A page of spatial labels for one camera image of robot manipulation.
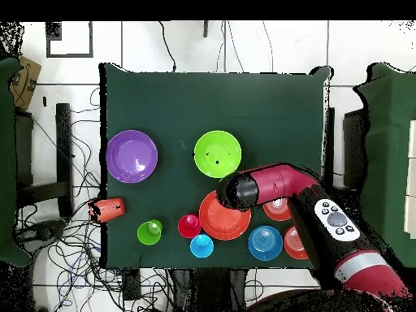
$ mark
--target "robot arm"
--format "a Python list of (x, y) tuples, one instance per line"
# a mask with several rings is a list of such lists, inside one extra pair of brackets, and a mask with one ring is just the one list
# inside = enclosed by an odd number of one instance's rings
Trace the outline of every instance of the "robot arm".
[(281, 197), (315, 270), (344, 288), (378, 297), (411, 297), (397, 273), (311, 175), (289, 164), (233, 172), (220, 180), (219, 202), (246, 210)]

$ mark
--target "white floor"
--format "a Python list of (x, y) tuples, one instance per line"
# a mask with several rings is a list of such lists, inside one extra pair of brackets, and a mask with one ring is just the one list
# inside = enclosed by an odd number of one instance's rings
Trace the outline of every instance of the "white floor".
[[(221, 21), (210, 21), (208, 37), (202, 37), (203, 22), (171, 21), (164, 22), (166, 40), (171, 54), (176, 60), (177, 72), (215, 72), (219, 47), (223, 43)], [(375, 62), (388, 62), (394, 67), (408, 71), (416, 67), (416, 26), (411, 22), (392, 21), (265, 21), (273, 48), (273, 71), (278, 73), (309, 73), (317, 66), (331, 66), (334, 76), (330, 83), (329, 105), (336, 108), (336, 142), (334, 183), (342, 185), (343, 136), (342, 119), (345, 112), (362, 107), (354, 85), (366, 80), (366, 68)], [(271, 71), (271, 49), (261, 20), (230, 21), (232, 38), (236, 52), (245, 72), (259, 73)], [(93, 22), (93, 58), (47, 58), (45, 23), (24, 23), (24, 42), (21, 53), (42, 65), (38, 85), (29, 111), (39, 124), (55, 140), (55, 104), (68, 102), (71, 109), (81, 111), (96, 109), (99, 95), (96, 90), (99, 82), (98, 64), (117, 63), (132, 72), (170, 72), (172, 62), (163, 43), (162, 29), (158, 22)], [(63, 39), (51, 43), (52, 54), (88, 53), (88, 23), (63, 22)], [(227, 72), (241, 72), (240, 64), (229, 36), (227, 27)], [(223, 72), (223, 51), (219, 59), (218, 72)], [(47, 105), (43, 106), (42, 98)], [(78, 119), (99, 119), (99, 110), (73, 113), (72, 122)], [(88, 169), (100, 179), (99, 123), (77, 123), (72, 133), (92, 147), (92, 157)], [(34, 183), (48, 183), (56, 180), (55, 147), (35, 124), (32, 135), (32, 173)], [(80, 169), (83, 156), (73, 148), (74, 163)], [(77, 190), (82, 176), (74, 169), (74, 189)], [(98, 190), (90, 193), (97, 195)], [(83, 188), (75, 199), (75, 206), (88, 199)], [(32, 221), (58, 218), (56, 201), (45, 201)], [(33, 211), (26, 207), (26, 215)], [(82, 210), (76, 219), (86, 219)], [(99, 240), (99, 233), (94, 233)], [(71, 251), (62, 245), (65, 252)], [(51, 258), (61, 267), (65, 263), (56, 249), (50, 250)], [(43, 249), (37, 259), (33, 279), (37, 304), (52, 310), (59, 303), (57, 278), (61, 268), (48, 257), (48, 249)], [(150, 276), (152, 270), (143, 270), (143, 276)], [(248, 280), (254, 278), (250, 271)], [(263, 297), (287, 289), (301, 286), (317, 288), (318, 284), (307, 270), (270, 269), (258, 270), (257, 280), (264, 286)], [(70, 306), (58, 312), (80, 312), (79, 308), (91, 293), (90, 288), (75, 288), (69, 300)], [(254, 297), (254, 282), (248, 283), (246, 298)], [(163, 295), (158, 299), (161, 307), (166, 305)], [(89, 306), (82, 312), (121, 312), (111, 300), (107, 291), (95, 292)]]

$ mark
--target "bowl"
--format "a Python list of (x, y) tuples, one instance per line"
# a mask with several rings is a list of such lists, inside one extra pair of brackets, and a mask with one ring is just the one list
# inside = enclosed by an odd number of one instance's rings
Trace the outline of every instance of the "bowl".
[(240, 212), (222, 206), (214, 190), (202, 201), (199, 220), (208, 235), (221, 241), (230, 241), (245, 232), (250, 224), (251, 210)]
[(197, 168), (205, 175), (223, 178), (234, 172), (241, 161), (241, 147), (229, 132), (214, 130), (197, 141), (193, 149)]
[(158, 149), (146, 134), (127, 130), (113, 136), (107, 146), (106, 164), (110, 174), (124, 183), (148, 178), (158, 163)]

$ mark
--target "blue cup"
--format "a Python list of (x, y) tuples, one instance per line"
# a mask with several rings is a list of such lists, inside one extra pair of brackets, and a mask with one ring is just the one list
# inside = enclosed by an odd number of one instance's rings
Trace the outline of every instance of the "blue cup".
[(272, 226), (255, 228), (249, 237), (250, 253), (260, 261), (276, 258), (283, 247), (283, 238)]
[(197, 258), (207, 258), (214, 251), (214, 243), (207, 235), (198, 235), (191, 240), (191, 253)]

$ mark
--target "dark green table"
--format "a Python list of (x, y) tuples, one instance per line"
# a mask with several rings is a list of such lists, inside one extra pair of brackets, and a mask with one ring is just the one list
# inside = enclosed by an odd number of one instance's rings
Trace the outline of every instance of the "dark green table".
[[(321, 171), (323, 83), (327, 67), (311, 75), (129, 73), (100, 65), (102, 104), (102, 196), (121, 197), (124, 216), (102, 229), (102, 255), (108, 267), (310, 267), (309, 260), (290, 258), (284, 249), (261, 262), (247, 247), (259, 225), (276, 227), (282, 236), (291, 224), (253, 210), (247, 231), (235, 240), (214, 240), (214, 252), (195, 258), (190, 240), (177, 232), (177, 221), (197, 213), (201, 201), (219, 180), (203, 175), (193, 161), (197, 139), (210, 130), (232, 133), (240, 142), (239, 169), (288, 162)], [(136, 129), (158, 147), (154, 173), (137, 184), (124, 184), (106, 171), (105, 148), (117, 133)], [(153, 246), (137, 239), (138, 226), (162, 222), (162, 238)]]

